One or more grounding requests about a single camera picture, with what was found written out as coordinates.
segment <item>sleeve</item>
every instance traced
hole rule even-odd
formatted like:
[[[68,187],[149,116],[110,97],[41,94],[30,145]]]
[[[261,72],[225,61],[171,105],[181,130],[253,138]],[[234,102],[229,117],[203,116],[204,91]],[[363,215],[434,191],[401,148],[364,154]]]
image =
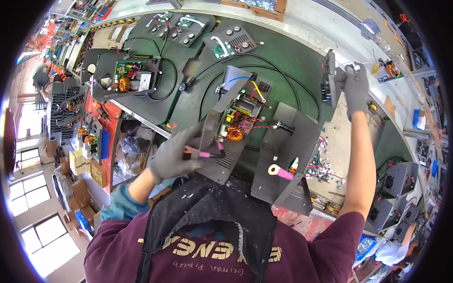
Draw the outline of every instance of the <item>sleeve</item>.
[[[320,282],[347,282],[364,225],[362,214],[349,212],[309,243]]]
[[[128,185],[120,185],[111,195],[110,207],[101,209],[101,221],[117,219],[130,221],[140,213],[149,210],[149,204],[138,203],[130,197]]]

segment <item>green circuit board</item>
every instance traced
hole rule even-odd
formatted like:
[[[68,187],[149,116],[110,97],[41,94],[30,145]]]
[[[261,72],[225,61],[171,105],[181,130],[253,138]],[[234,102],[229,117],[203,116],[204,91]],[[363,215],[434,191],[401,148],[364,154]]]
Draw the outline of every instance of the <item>green circuit board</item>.
[[[228,52],[228,55],[233,55],[234,49],[231,48],[231,45],[225,46],[226,51]],[[216,56],[217,60],[225,58],[225,52],[223,51],[222,46],[217,44],[217,46],[211,48],[212,52],[214,53],[214,56]]]

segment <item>person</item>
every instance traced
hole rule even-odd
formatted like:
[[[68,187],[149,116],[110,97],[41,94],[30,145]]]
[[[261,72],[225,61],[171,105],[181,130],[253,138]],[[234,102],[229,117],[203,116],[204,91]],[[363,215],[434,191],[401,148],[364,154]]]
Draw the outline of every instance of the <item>person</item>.
[[[346,282],[376,184],[368,80],[358,65],[360,71],[337,79],[352,124],[346,197],[317,238],[308,242],[277,221],[270,204],[251,197],[250,185],[235,177],[222,186],[194,174],[149,210],[154,185],[202,166],[182,159],[200,130],[195,125],[163,143],[129,186],[111,194],[86,250],[87,282]]]
[[[400,263],[406,258],[409,252],[410,239],[417,227],[417,223],[411,223],[407,228],[406,234],[401,243],[397,240],[388,241],[376,251],[376,261],[381,261],[383,264],[393,266]]]

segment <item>hand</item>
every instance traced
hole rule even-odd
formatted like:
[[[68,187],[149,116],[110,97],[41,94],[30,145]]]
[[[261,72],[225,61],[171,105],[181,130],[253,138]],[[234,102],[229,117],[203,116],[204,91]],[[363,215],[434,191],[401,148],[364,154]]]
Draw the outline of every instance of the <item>hand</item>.
[[[156,185],[164,179],[193,172],[202,167],[201,160],[183,160],[184,146],[199,133],[200,129],[200,124],[194,125],[177,133],[160,146],[148,165]]]
[[[347,118],[350,121],[351,115],[356,111],[366,113],[366,95],[369,89],[365,66],[357,62],[355,64],[360,66],[358,72],[354,71],[352,65],[347,65],[345,73],[335,77],[335,81],[338,82],[341,90],[344,91],[347,104]]]

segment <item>circuit board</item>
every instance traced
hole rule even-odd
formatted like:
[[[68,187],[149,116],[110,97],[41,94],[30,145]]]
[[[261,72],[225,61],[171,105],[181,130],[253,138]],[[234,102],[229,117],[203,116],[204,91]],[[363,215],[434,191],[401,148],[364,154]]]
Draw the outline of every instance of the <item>circuit board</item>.
[[[171,19],[171,16],[173,16],[173,13],[171,13],[171,12],[165,12],[165,13],[161,14],[161,15],[157,18],[157,20],[158,20],[159,22],[161,22],[161,23],[165,23],[165,24],[166,24],[167,21],[168,21],[169,19]]]
[[[189,19],[197,19],[191,15],[186,15],[186,18],[189,18]],[[190,27],[190,25],[193,23],[193,21],[190,21],[188,19],[183,19],[181,20],[179,23],[178,23],[178,26],[181,26],[181,27],[185,27],[185,28],[188,28]]]
[[[233,55],[235,52],[231,48],[231,45],[226,45],[225,46],[226,51],[228,52],[228,55]],[[211,48],[212,52],[214,53],[214,56],[216,56],[217,60],[223,59],[226,57],[225,51],[223,50],[222,46],[217,44],[215,47]]]

